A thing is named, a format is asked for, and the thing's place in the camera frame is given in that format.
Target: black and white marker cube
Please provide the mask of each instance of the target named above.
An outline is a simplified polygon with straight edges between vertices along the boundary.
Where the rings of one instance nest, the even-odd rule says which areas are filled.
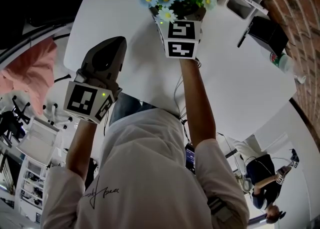
[[[63,110],[82,120],[99,124],[114,102],[111,90],[69,81]]]
[[[200,40],[201,22],[177,20],[157,22],[165,56],[170,59],[195,59]]]

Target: person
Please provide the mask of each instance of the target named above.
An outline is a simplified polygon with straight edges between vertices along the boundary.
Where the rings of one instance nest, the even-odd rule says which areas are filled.
[[[185,59],[180,65],[196,176],[185,167],[179,119],[122,93],[88,189],[94,123],[80,121],[65,167],[48,171],[41,228],[247,228],[247,203],[216,141],[198,63]]]
[[[253,205],[266,212],[266,222],[268,224],[276,223],[279,218],[284,216],[279,207],[274,204],[279,197],[282,185],[277,183],[280,176],[275,172],[275,166],[270,155],[261,151],[257,139],[254,135],[248,137],[245,141],[240,142],[230,137],[227,141],[241,154],[246,167],[246,173],[251,179],[253,187],[252,202]],[[291,170],[291,166],[281,168],[284,178]]]

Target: black box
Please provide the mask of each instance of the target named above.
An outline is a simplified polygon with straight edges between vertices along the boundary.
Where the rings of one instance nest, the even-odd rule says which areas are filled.
[[[255,16],[249,30],[251,35],[260,46],[281,57],[289,39],[281,26],[271,20]]]

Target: sleeve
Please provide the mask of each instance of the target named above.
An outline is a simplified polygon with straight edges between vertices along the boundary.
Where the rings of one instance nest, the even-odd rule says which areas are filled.
[[[244,193],[215,139],[195,148],[195,175],[208,198],[213,228],[247,228]]]
[[[64,167],[50,168],[43,189],[42,229],[73,228],[85,192],[82,178]]]
[[[252,193],[252,202],[253,202],[253,205],[261,210],[264,206],[264,203],[265,203],[265,196],[264,194],[261,192],[257,195],[255,195],[254,193]]]

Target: pink cloth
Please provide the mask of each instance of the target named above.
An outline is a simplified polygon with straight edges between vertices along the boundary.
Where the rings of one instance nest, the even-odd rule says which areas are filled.
[[[48,89],[54,84],[56,54],[51,37],[29,48],[0,71],[0,94],[12,90],[29,93],[33,110],[41,115]]]

